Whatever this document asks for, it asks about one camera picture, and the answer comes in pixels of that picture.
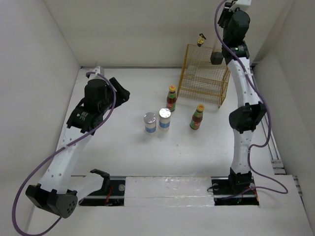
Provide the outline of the clear oil bottle gold spout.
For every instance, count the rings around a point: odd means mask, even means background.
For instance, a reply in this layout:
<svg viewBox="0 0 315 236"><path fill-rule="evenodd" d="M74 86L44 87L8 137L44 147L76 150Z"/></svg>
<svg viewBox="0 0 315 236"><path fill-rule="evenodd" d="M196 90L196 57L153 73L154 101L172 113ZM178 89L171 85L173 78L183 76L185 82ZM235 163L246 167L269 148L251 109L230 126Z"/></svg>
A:
<svg viewBox="0 0 315 236"><path fill-rule="evenodd" d="M197 41L197 47L196 47L196 56L195 56L195 58L197 59L197 60L200 60L200 55L201 55L201 51L202 51L202 46L203 46L203 44L205 43L205 41L206 41L206 37L204 36L204 34L203 33L200 33L199 34L199 39L198 39L198 41Z"/></svg>

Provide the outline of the silver-lid shaker jar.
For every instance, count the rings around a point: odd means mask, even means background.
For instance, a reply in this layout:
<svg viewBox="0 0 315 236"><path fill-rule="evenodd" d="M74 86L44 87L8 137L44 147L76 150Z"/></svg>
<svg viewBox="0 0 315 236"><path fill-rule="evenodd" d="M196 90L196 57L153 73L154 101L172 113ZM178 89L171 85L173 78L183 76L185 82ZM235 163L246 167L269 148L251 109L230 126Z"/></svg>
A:
<svg viewBox="0 0 315 236"><path fill-rule="evenodd" d="M161 108L159 111L158 125L160 130L168 131L171 121L171 111L168 108Z"/></svg>
<svg viewBox="0 0 315 236"><path fill-rule="evenodd" d="M148 112L144 115L145 132L153 134L157 129L157 117L155 113Z"/></svg>

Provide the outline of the dark soy bottle gold spout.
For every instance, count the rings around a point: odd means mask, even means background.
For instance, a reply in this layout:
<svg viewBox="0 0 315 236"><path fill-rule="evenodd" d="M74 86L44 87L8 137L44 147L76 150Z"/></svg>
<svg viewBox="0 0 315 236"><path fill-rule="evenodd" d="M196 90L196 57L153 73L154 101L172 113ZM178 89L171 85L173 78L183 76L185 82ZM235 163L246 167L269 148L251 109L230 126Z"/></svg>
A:
<svg viewBox="0 0 315 236"><path fill-rule="evenodd" d="M223 55L222 52L218 51L212 51L210 62L212 65L221 65L223 61Z"/></svg>

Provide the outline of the sauce bottle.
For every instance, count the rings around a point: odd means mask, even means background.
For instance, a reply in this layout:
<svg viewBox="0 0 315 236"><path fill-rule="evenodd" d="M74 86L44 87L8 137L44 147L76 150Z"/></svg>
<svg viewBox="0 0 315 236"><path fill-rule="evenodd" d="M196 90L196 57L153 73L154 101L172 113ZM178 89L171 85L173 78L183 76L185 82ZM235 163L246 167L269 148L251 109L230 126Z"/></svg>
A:
<svg viewBox="0 0 315 236"><path fill-rule="evenodd" d="M176 100L177 100L177 95L176 95L176 86L171 85L169 87L167 99L166 99L166 107L171 111L175 111L176 109Z"/></svg>
<svg viewBox="0 0 315 236"><path fill-rule="evenodd" d="M204 112L205 106L203 104L199 104L191 118L190 121L190 128L197 130L199 129L201 122L203 120L203 112Z"/></svg>

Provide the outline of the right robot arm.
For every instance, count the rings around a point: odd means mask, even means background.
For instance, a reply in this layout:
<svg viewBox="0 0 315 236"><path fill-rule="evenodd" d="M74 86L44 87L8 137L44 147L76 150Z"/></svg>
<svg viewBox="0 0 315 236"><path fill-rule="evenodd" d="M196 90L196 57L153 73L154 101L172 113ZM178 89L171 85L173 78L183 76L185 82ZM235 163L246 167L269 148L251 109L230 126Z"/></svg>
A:
<svg viewBox="0 0 315 236"><path fill-rule="evenodd" d="M222 54L233 77L238 108L229 115L234 133L234 155L225 194L239 194L252 182L248 150L253 132L266 113L266 107L252 88L250 55L244 41L249 29L249 15L235 1L226 2L218 21L223 29Z"/></svg>

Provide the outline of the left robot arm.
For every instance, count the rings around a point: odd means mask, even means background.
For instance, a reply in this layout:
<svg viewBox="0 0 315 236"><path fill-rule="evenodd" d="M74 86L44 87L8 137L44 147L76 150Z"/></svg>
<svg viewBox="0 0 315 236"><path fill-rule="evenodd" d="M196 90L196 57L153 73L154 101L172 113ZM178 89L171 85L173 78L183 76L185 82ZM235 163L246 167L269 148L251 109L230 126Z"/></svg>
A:
<svg viewBox="0 0 315 236"><path fill-rule="evenodd" d="M79 201L96 192L112 191L110 175L93 169L80 182L71 185L74 167L84 147L105 123L103 117L129 100L130 93L116 80L106 82L100 74L88 81L84 98L72 111L62 137L61 152L53 157L47 171L36 185L29 185L26 196L32 203L61 218L68 218Z"/></svg>

